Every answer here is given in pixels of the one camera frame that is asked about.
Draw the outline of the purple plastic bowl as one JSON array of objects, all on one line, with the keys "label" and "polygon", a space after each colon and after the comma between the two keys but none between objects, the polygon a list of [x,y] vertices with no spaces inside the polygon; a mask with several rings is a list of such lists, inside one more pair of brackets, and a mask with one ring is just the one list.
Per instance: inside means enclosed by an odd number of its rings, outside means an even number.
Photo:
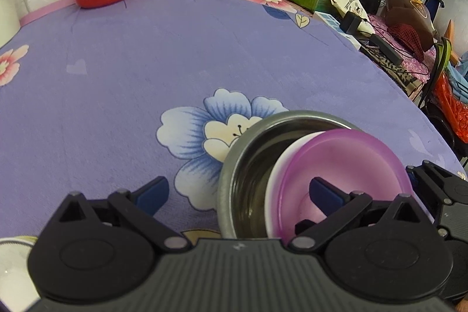
[{"label": "purple plastic bowl", "polygon": [[405,167],[383,142],[357,130],[324,131],[299,150],[286,170],[280,199],[281,237],[277,237],[284,242],[295,235],[299,222],[319,223],[326,218],[309,198],[309,183],[315,177],[346,194],[363,191],[375,200],[412,194]]}]

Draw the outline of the white red-patterned ceramic bowl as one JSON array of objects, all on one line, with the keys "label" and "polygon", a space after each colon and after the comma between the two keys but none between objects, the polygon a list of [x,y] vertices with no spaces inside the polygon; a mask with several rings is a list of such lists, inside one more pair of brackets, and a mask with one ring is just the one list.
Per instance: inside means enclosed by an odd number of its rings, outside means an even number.
[{"label": "white red-patterned ceramic bowl", "polygon": [[280,154],[279,158],[274,163],[270,176],[266,183],[266,191],[264,198],[264,219],[266,227],[266,235],[269,238],[281,237],[280,229],[280,199],[282,182],[285,178],[286,170],[291,164],[294,156],[299,150],[310,140],[323,134],[324,131],[317,131],[307,134],[295,141]]}]

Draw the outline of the stainless steel bowl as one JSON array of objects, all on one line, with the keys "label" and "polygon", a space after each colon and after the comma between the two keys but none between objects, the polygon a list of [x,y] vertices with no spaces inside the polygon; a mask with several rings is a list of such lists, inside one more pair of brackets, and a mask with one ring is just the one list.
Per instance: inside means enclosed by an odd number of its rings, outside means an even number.
[{"label": "stainless steel bowl", "polygon": [[228,152],[218,182],[217,221],[223,238],[266,237],[264,201],[271,171],[293,142],[354,124],[323,112],[287,111],[255,123]]}]

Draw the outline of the white dark-rimmed plate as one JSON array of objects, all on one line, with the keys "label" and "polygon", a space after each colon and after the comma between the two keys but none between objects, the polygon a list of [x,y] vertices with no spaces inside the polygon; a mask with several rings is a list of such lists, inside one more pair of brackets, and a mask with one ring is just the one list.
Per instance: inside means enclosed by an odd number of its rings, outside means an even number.
[{"label": "white dark-rimmed plate", "polygon": [[36,241],[33,236],[1,239],[1,303],[8,311],[27,311],[39,299],[27,265]]}]

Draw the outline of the purple floral tablecloth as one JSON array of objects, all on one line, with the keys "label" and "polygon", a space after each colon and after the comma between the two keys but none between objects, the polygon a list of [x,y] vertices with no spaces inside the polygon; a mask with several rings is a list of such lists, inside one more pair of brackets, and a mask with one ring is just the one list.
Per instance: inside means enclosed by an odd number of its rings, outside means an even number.
[{"label": "purple floral tablecloth", "polygon": [[405,165],[462,166],[406,94],[324,23],[250,0],[70,6],[1,49],[1,235],[40,233],[72,191],[164,176],[158,219],[215,230],[221,164],[286,110],[344,119]]}]

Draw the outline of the black power adapter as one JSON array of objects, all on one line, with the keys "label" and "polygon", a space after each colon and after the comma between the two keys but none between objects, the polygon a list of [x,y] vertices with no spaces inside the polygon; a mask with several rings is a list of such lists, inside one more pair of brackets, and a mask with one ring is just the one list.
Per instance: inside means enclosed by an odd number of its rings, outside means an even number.
[{"label": "black power adapter", "polygon": [[396,53],[393,47],[387,43],[381,36],[373,32],[373,26],[357,14],[348,11],[340,22],[340,28],[343,32],[354,35],[359,32],[365,35],[368,41],[387,58],[392,64],[400,66],[403,62],[401,55]]}]

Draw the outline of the brown leather bag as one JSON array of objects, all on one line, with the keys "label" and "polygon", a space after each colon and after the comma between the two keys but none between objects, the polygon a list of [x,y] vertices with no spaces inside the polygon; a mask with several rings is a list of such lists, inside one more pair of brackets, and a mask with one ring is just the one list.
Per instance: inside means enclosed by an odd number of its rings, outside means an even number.
[{"label": "brown leather bag", "polygon": [[388,27],[409,25],[419,36],[423,51],[434,45],[435,28],[428,8],[420,0],[385,0],[383,15]]}]

